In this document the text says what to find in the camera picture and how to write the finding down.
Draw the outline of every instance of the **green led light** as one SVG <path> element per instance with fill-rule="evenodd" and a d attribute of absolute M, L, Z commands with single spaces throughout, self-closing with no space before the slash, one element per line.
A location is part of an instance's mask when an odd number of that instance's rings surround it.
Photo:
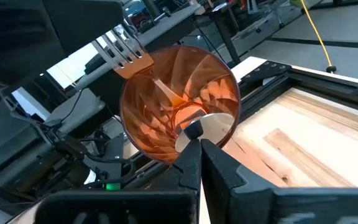
<path fill-rule="evenodd" d="M 121 184 L 106 184 L 106 190 L 119 190 L 121 188 Z"/>

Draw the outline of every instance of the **plywood surface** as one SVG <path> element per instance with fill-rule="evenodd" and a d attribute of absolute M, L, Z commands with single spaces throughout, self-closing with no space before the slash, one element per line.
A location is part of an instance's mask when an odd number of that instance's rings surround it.
<path fill-rule="evenodd" d="M 358 187 L 358 111 L 291 89 L 223 148 L 279 187 Z"/>

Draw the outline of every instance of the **concrete floor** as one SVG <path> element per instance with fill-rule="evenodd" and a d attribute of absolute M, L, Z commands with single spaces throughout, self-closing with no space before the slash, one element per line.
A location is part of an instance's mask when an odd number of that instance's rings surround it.
<path fill-rule="evenodd" d="M 358 42 L 358 5 L 318 9 L 310 12 L 323 40 Z M 315 70 L 325 71 L 328 66 L 320 45 L 294 44 L 268 40 L 269 37 L 317 40 L 306 16 L 299 8 L 281 7 L 280 15 L 286 26 L 279 30 L 278 22 L 271 19 L 260 28 L 261 33 L 240 33 L 232 38 L 241 60 L 247 57 L 261 57 L 268 60 L 298 65 Z M 202 27 L 204 32 L 212 34 L 211 41 L 219 49 L 225 62 L 231 61 L 227 48 L 222 43 L 213 23 Z M 185 44 L 206 48 L 204 40 L 197 38 L 195 30 L 192 36 L 185 37 Z M 358 78 L 358 48 L 326 46 L 332 64 L 337 66 L 337 74 Z"/>

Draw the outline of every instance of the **orange translucent funnel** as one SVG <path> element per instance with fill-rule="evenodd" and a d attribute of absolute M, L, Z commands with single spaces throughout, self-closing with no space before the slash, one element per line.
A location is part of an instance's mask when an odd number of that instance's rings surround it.
<path fill-rule="evenodd" d="M 239 116 L 240 94 L 230 69 L 213 54 L 189 46 L 172 46 L 151 55 L 154 64 L 126 81 L 121 118 L 131 142 L 146 156 L 172 163 L 179 155 L 175 140 L 193 120 L 210 113 Z"/>

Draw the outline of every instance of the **wooden board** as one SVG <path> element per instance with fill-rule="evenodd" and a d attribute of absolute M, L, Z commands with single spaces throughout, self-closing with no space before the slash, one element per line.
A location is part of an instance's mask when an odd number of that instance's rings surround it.
<path fill-rule="evenodd" d="M 279 187 L 358 187 L 358 111 L 297 89 L 239 124 L 223 149 Z"/>

